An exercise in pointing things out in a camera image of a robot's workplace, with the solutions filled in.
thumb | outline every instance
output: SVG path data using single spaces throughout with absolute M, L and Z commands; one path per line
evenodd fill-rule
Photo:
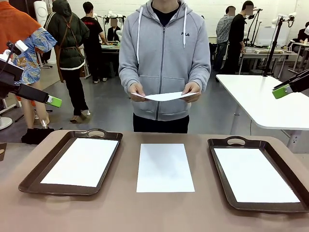
M 190 84 L 186 84 L 183 90 L 182 95 L 187 94 L 188 92 L 190 92 L 191 90 L 191 85 Z
M 142 86 L 141 84 L 136 85 L 136 91 L 137 91 L 140 95 L 142 95 L 143 97 L 146 96 L 146 94 L 145 94 L 144 91 L 143 91 L 143 86 Z

dark green jacket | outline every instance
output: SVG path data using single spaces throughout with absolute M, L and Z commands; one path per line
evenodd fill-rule
M 57 45 L 60 45 L 67 27 L 63 17 L 69 22 L 71 15 L 73 15 L 73 18 L 70 25 L 76 36 L 78 45 L 81 46 L 85 39 L 89 37 L 88 27 L 72 12 L 68 1 L 56 0 L 53 2 L 53 13 L 48 16 L 45 28 L 57 40 Z M 60 53 L 59 66 L 61 69 L 74 70 L 83 65 L 84 57 L 79 53 L 78 49 L 69 48 L 75 46 L 75 39 L 71 30 L 68 29 Z

person in plaid shirt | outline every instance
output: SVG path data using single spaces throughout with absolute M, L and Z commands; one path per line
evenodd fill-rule
M 219 20 L 217 25 L 217 52 L 214 61 L 213 69 L 217 72 L 222 67 L 223 57 L 226 53 L 228 36 L 231 28 L 231 23 L 235 16 L 236 8 L 229 6 L 226 9 L 226 14 Z

black hair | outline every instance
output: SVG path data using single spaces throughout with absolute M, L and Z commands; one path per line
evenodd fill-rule
M 254 4 L 253 4 L 252 1 L 245 1 L 245 3 L 243 4 L 241 10 L 242 10 L 242 11 L 246 10 L 246 7 L 247 7 L 247 6 L 253 6 L 253 7 L 254 7 Z
M 225 10 L 225 13 L 229 13 L 231 7 L 233 7 L 233 8 L 236 10 L 235 6 L 229 6 L 229 7 L 227 7 L 227 9 Z
M 83 8 L 86 14 L 89 14 L 93 10 L 93 5 L 91 2 L 87 1 L 83 4 Z

hoodie zipper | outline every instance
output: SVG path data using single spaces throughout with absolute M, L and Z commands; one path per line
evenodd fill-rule
M 162 57 L 161 57 L 159 94 L 161 93 L 161 90 L 162 90 L 164 42 L 165 42 L 165 27 L 163 27 L 163 34 L 162 34 Z M 160 102 L 158 101 L 157 109 L 156 109 L 156 116 L 155 116 L 156 120 L 158 120 L 158 118 L 159 118 L 159 109 L 160 109 Z

